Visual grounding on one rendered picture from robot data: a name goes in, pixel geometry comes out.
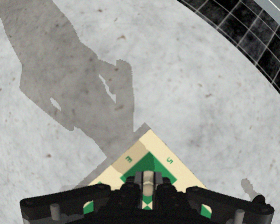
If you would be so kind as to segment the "black chess pawn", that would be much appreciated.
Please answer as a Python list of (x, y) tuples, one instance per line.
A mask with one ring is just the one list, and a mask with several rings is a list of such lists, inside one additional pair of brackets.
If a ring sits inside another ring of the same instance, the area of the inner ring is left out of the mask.
[(252, 202), (271, 206), (270, 204), (266, 204), (266, 203), (265, 203), (265, 197), (264, 197), (263, 195), (257, 195), (257, 196), (252, 200)]

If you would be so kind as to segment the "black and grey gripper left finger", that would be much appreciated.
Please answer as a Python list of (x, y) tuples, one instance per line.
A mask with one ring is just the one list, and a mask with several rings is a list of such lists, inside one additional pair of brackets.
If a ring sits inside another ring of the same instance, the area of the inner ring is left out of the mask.
[[(142, 209), (144, 171), (129, 176), (120, 189), (111, 190), (104, 183), (73, 190), (22, 199), (20, 209), (24, 224), (65, 224), (96, 213), (95, 218), (133, 215)], [(135, 191), (131, 191), (135, 190)], [(94, 211), (84, 214), (83, 207), (93, 201)]]

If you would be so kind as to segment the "green and cream chessboard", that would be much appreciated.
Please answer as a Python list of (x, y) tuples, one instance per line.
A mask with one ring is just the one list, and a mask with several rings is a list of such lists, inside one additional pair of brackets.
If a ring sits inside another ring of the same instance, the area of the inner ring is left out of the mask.
[(185, 193), (186, 188), (192, 186), (206, 188), (151, 129), (89, 185), (104, 183), (110, 185), (111, 190), (120, 189), (127, 177), (146, 170), (161, 172), (177, 191)]

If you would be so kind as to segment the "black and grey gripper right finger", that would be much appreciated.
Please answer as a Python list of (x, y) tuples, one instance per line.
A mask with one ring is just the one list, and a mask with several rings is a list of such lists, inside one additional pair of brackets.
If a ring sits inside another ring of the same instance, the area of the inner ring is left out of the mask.
[[(202, 204), (211, 208), (211, 218), (201, 215)], [(185, 193), (177, 191), (161, 172), (153, 172), (152, 209), (162, 209), (163, 216), (204, 218), (220, 224), (271, 224), (275, 211), (271, 206), (198, 186), (187, 187)]]

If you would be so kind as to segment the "white pawn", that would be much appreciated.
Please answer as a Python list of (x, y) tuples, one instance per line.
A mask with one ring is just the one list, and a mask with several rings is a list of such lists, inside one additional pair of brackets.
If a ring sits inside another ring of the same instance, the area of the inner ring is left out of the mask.
[(144, 171), (143, 179), (143, 195), (152, 196), (153, 195), (153, 171)]

